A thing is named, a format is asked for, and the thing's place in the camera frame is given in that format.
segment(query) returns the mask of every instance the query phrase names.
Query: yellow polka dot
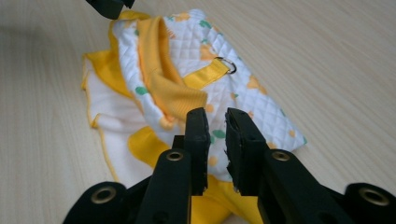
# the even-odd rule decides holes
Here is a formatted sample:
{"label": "yellow polka dot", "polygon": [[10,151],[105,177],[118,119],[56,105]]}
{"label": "yellow polka dot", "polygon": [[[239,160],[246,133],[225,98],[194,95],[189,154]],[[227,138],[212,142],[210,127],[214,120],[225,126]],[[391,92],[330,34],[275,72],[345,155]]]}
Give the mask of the yellow polka dot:
{"label": "yellow polka dot", "polygon": [[160,119],[160,125],[165,130],[172,130],[174,127],[174,123],[169,121],[166,117]]}
{"label": "yellow polka dot", "polygon": [[267,146],[271,149],[277,148],[277,146],[275,145],[275,143],[272,142],[267,142]]}
{"label": "yellow polka dot", "polygon": [[190,18],[190,14],[188,12],[182,12],[175,16],[175,21],[187,21]]}
{"label": "yellow polka dot", "polygon": [[267,90],[260,85],[259,80],[254,77],[254,76],[250,76],[249,77],[249,82],[247,83],[247,88],[248,89],[259,89],[259,91],[266,95],[267,94]]}
{"label": "yellow polka dot", "polygon": [[124,29],[129,28],[131,26],[132,22],[134,22],[134,21],[125,21],[124,25],[123,25]]}
{"label": "yellow polka dot", "polygon": [[175,35],[175,33],[172,30],[168,29],[167,33],[168,33],[169,38],[171,38],[171,39],[175,39],[176,38],[176,35]]}
{"label": "yellow polka dot", "polygon": [[218,55],[213,51],[210,44],[201,45],[200,52],[202,61],[213,60],[214,58],[218,57]]}
{"label": "yellow polka dot", "polygon": [[215,157],[215,156],[211,156],[211,157],[209,157],[209,160],[207,160],[207,163],[210,165],[210,166],[215,166],[216,164],[218,164],[218,158],[217,157]]}
{"label": "yellow polka dot", "polygon": [[215,107],[213,105],[206,105],[205,106],[205,111],[208,113],[211,113],[215,110]]}
{"label": "yellow polka dot", "polygon": [[214,29],[216,32],[220,33],[219,27],[217,27],[217,26],[215,26],[215,25],[213,25],[212,27],[213,27],[213,29]]}
{"label": "yellow polka dot", "polygon": [[232,98],[233,100],[235,100],[236,97],[238,97],[238,94],[232,92],[232,93],[231,93],[231,98]]}
{"label": "yellow polka dot", "polygon": [[165,118],[169,121],[169,122],[175,122],[175,117],[169,116],[169,115],[165,115]]}
{"label": "yellow polka dot", "polygon": [[290,130],[290,131],[289,131],[289,135],[290,135],[291,137],[295,137],[295,136],[296,136],[296,132],[295,132],[294,130]]}
{"label": "yellow polka dot", "polygon": [[253,117],[254,117],[254,114],[253,114],[253,112],[252,112],[252,111],[249,111],[249,112],[248,112],[248,115],[250,116],[250,118],[251,118],[251,119],[253,119]]}

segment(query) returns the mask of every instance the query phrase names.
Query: yellow cloth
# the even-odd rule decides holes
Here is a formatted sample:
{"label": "yellow cloth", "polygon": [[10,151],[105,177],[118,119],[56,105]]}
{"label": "yellow cloth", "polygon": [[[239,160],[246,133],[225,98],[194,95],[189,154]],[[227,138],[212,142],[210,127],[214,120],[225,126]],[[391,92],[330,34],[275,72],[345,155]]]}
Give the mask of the yellow cloth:
{"label": "yellow cloth", "polygon": [[[183,80],[177,73],[168,54],[166,27],[162,18],[149,19],[143,13],[123,12],[122,19],[139,20],[139,57],[143,79],[156,105],[169,118],[185,120],[191,109],[205,106],[206,93],[198,91],[210,82],[223,76],[228,67],[214,60],[209,66],[186,76]],[[142,111],[134,95],[127,90],[119,65],[117,39],[111,34],[111,50],[86,54],[92,61],[96,74],[112,90],[130,97]],[[200,73],[210,71],[202,79]],[[154,167],[159,155],[169,148],[150,127],[133,133],[128,143],[131,153],[141,161]],[[220,223],[234,213],[249,223],[262,223],[257,197],[242,197],[233,191],[233,183],[218,181],[213,176],[208,178],[209,188],[203,197],[193,197],[191,223]]]}

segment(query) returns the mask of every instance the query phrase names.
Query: wooden table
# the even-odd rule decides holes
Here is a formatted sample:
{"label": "wooden table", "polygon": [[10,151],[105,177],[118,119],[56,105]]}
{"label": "wooden table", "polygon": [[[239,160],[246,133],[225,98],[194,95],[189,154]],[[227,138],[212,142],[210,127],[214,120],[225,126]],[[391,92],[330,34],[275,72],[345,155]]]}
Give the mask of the wooden table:
{"label": "wooden table", "polygon": [[[206,12],[306,135],[295,154],[321,184],[396,194],[395,1],[133,7],[191,8]],[[81,55],[108,48],[109,20],[83,0],[2,0],[0,15],[0,223],[60,223],[86,188],[112,180],[80,88]]]}

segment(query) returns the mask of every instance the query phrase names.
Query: yellow fabric trim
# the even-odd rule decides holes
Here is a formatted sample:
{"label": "yellow fabric trim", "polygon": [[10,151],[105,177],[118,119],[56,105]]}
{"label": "yellow fabric trim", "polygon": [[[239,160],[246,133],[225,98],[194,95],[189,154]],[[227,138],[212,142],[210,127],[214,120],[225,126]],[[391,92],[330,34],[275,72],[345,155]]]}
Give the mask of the yellow fabric trim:
{"label": "yellow fabric trim", "polygon": [[211,64],[186,75],[184,83],[191,88],[200,90],[210,83],[223,77],[229,70],[220,59],[214,59]]}
{"label": "yellow fabric trim", "polygon": [[102,140],[102,149],[103,149],[103,155],[105,156],[105,161],[107,163],[108,169],[110,170],[111,175],[113,176],[114,180],[116,182],[120,182],[119,177],[117,176],[116,170],[114,169],[113,164],[111,163],[111,159],[108,157],[107,154],[107,148],[106,148],[106,142],[105,142],[105,135],[104,132],[101,128],[98,128],[99,134],[100,134],[100,139]]}
{"label": "yellow fabric trim", "polygon": [[192,224],[219,224],[231,214],[223,204],[206,196],[191,197]]}
{"label": "yellow fabric trim", "polygon": [[106,148],[106,143],[105,143],[104,132],[97,125],[97,120],[99,119],[100,114],[96,115],[94,119],[92,119],[92,117],[91,117],[91,103],[92,103],[92,100],[91,100],[91,91],[90,91],[89,86],[87,85],[88,76],[89,76],[88,75],[88,70],[87,70],[86,65],[84,64],[84,66],[83,66],[83,81],[82,81],[81,88],[85,91],[85,94],[86,94],[87,100],[88,100],[88,104],[87,104],[88,121],[89,121],[91,127],[98,129],[99,135],[100,135],[100,139],[101,139],[101,144],[102,144],[103,155],[105,157],[106,164],[107,164],[108,169],[110,170],[110,173],[113,176],[114,180],[119,182],[120,181],[119,177],[117,176],[117,173],[116,173],[116,171],[114,169],[114,166],[111,163],[111,159],[108,157],[108,154],[107,154],[107,148]]}
{"label": "yellow fabric trim", "polygon": [[262,216],[257,207],[257,197],[241,196],[233,190],[233,183],[219,181],[213,175],[208,176],[208,185],[205,196],[219,201],[248,223],[262,223]]}
{"label": "yellow fabric trim", "polygon": [[113,91],[126,97],[134,96],[128,91],[122,77],[118,53],[113,50],[102,50],[84,55],[92,62],[96,75]]}
{"label": "yellow fabric trim", "polygon": [[158,157],[169,149],[169,146],[161,141],[155,132],[147,126],[129,137],[128,148],[134,157],[151,167],[155,167]]}
{"label": "yellow fabric trim", "polygon": [[166,117],[185,121],[190,110],[205,106],[206,93],[184,85],[169,57],[168,34],[161,17],[139,21],[137,30],[141,69],[148,91]]}
{"label": "yellow fabric trim", "polygon": [[138,11],[133,11],[133,10],[125,10],[122,11],[120,16],[119,16],[119,21],[120,20],[146,20],[149,19],[151,16],[147,13],[144,12],[138,12]]}

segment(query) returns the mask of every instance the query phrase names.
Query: white quilted fabric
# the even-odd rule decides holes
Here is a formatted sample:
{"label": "white quilted fabric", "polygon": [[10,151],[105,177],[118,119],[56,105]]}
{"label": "white quilted fabric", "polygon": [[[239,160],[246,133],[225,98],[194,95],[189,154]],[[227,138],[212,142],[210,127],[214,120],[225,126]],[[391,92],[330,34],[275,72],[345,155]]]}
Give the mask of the white quilted fabric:
{"label": "white quilted fabric", "polygon": [[[272,147],[294,150],[305,144],[303,135],[285,116],[279,105],[260,88],[246,65],[238,57],[223,34],[217,31],[199,9],[164,17],[168,28],[172,61],[182,77],[210,64],[204,54],[217,55],[236,64],[237,71],[204,87],[207,92],[207,118],[211,134],[208,172],[217,179],[231,181],[226,169],[228,159],[225,148],[225,117],[228,107],[242,109],[253,121]],[[117,21],[113,34],[119,41],[120,66],[130,91],[145,88],[139,68],[137,43],[139,36],[134,21]],[[169,146],[175,134],[182,134],[175,126],[164,130],[159,125],[163,112],[155,105],[149,92],[136,94],[144,110],[146,123]]]}

